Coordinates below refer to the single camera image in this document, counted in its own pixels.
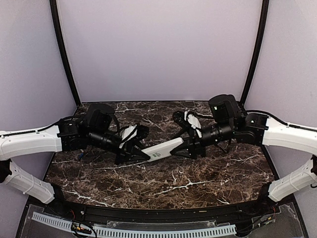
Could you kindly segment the white remote control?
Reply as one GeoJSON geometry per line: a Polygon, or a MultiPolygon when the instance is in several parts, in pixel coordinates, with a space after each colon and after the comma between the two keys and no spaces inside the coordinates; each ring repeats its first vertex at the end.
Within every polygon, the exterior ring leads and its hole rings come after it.
{"type": "Polygon", "coordinates": [[[172,139],[164,143],[143,149],[142,152],[147,154],[150,157],[148,162],[153,162],[153,161],[160,160],[166,157],[170,157],[171,156],[170,152],[173,149],[175,149],[177,146],[181,145],[183,142],[184,142],[183,139],[179,137],[179,138],[172,139]]]}

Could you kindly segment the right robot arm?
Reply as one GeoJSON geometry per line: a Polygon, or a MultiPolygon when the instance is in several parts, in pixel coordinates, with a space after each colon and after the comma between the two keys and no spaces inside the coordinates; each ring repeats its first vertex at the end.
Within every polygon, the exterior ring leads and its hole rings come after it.
{"type": "Polygon", "coordinates": [[[238,143],[251,145],[280,146],[312,154],[300,168],[285,177],[265,184],[258,200],[253,203],[253,211],[263,215],[272,203],[312,185],[317,181],[317,130],[314,127],[284,122],[276,116],[259,111],[244,110],[233,95],[221,94],[208,101],[215,124],[200,128],[199,115],[194,112],[176,111],[173,120],[181,126],[178,136],[188,133],[189,137],[171,151],[181,156],[195,159],[206,155],[206,147],[232,139],[238,143]]]}

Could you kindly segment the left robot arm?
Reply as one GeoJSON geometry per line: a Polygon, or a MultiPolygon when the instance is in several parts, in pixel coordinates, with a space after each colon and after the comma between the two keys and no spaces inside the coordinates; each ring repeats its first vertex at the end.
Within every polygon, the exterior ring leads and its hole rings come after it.
{"type": "Polygon", "coordinates": [[[133,160],[149,160],[142,152],[141,140],[149,129],[139,123],[123,134],[115,110],[102,103],[91,104],[81,116],[69,116],[42,128],[0,133],[0,181],[50,207],[59,216],[66,216],[70,206],[64,201],[61,188],[44,182],[22,170],[13,157],[42,152],[68,152],[97,147],[116,155],[115,164],[133,160]]]}

